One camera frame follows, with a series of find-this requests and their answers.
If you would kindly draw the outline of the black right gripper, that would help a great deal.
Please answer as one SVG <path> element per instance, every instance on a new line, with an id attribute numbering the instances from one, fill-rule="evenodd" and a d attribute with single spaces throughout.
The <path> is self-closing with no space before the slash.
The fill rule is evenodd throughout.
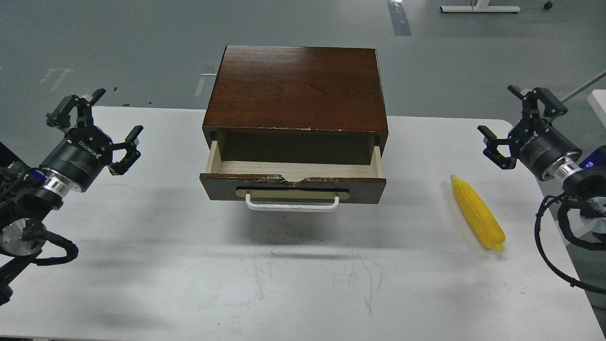
<path id="1" fill-rule="evenodd" d="M 498 139 L 487 126 L 480 125 L 477 129 L 483 134 L 485 157 L 501 169 L 514 169 L 518 159 L 540 181 L 552 179 L 548 169 L 562 157 L 575 162 L 580 159 L 581 149 L 552 126 L 568 112 L 562 101 L 544 87 L 522 93 L 519 87 L 509 85 L 507 90 L 522 101 L 521 121 L 508 134 L 513 157 L 498 150 L 500 145 L 510 145 L 510 139 Z"/>

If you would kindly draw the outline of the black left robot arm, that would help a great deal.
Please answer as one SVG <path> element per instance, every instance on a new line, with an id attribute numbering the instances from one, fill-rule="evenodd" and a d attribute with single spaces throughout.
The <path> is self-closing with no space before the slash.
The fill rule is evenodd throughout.
<path id="1" fill-rule="evenodd" d="M 71 191 L 85 192 L 104 168 L 123 175 L 140 158 L 134 126 L 125 140 L 112 138 L 94 124 L 93 106 L 106 92 L 90 99 L 64 97 L 47 117 L 47 125 L 64 133 L 63 140 L 37 167 L 31 167 L 6 145 L 1 146 L 0 227 L 1 254 L 10 257 L 0 270 L 0 302 L 9 302 L 9 284 L 29 265 L 53 266 L 78 257 L 74 242 L 48 231 L 43 220 L 63 205 Z"/>

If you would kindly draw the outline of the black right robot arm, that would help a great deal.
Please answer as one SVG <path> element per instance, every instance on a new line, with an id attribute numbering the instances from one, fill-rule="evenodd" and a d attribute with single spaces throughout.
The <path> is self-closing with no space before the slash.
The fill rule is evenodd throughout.
<path id="1" fill-rule="evenodd" d="M 486 145 L 483 155 L 502 169 L 513 169 L 520 161 L 539 181 L 557 179 L 569 197 L 562 208 L 600 212 L 589 202 L 605 196 L 605 168 L 584 169 L 577 164 L 581 149 L 553 125 L 567 113 L 566 106 L 543 87 L 526 93 L 513 85 L 507 89 L 521 100 L 522 118 L 505 139 L 497 138 L 487 126 L 478 126 Z"/>

